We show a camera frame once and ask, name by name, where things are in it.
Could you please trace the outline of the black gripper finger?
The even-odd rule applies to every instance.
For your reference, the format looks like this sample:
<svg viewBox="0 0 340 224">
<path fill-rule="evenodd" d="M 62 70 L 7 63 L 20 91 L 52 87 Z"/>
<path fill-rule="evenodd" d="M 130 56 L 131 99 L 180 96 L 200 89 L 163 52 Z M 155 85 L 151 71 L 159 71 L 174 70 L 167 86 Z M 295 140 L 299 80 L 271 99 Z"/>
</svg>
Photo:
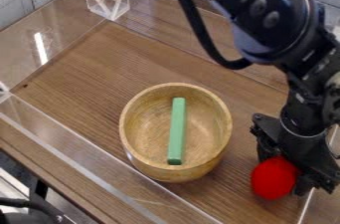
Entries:
<svg viewBox="0 0 340 224">
<path fill-rule="evenodd" d="M 338 169 L 298 169 L 294 194 L 304 196 L 314 188 L 332 193 L 338 186 Z"/>
<path fill-rule="evenodd" d="M 280 154 L 278 142 L 267 134 L 256 137 L 256 152 L 260 162 Z"/>
</svg>

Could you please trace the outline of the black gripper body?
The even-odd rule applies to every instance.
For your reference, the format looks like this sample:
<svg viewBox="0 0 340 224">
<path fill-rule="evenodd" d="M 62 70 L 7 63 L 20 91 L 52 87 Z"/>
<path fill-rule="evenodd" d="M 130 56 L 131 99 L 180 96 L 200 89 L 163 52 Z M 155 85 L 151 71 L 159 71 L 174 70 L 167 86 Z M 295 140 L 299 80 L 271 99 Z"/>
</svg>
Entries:
<svg viewBox="0 0 340 224">
<path fill-rule="evenodd" d="M 338 169 L 340 185 L 340 165 L 327 145 L 328 129 L 339 121 L 340 113 L 327 112 L 320 103 L 288 102 L 279 117 L 256 113 L 250 131 L 255 137 L 267 134 L 278 142 L 278 156 L 298 169 Z"/>
</svg>

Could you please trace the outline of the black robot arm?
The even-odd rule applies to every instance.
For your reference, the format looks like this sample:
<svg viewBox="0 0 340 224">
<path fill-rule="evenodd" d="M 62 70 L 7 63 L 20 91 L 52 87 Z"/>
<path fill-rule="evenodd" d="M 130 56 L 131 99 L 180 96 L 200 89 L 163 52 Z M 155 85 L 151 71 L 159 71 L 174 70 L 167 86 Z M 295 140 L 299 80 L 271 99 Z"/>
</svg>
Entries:
<svg viewBox="0 0 340 224">
<path fill-rule="evenodd" d="M 278 117 L 252 116 L 259 166 L 254 185 L 275 186 L 291 179 L 287 192 L 332 192 L 340 185 L 339 157 L 327 143 L 340 123 L 340 41 L 326 27 L 324 7 L 315 0 L 210 0 L 232 25 L 242 57 L 218 50 L 194 0 L 178 0 L 196 38 L 210 57 L 226 68 L 258 64 L 275 67 L 288 84 Z"/>
</svg>

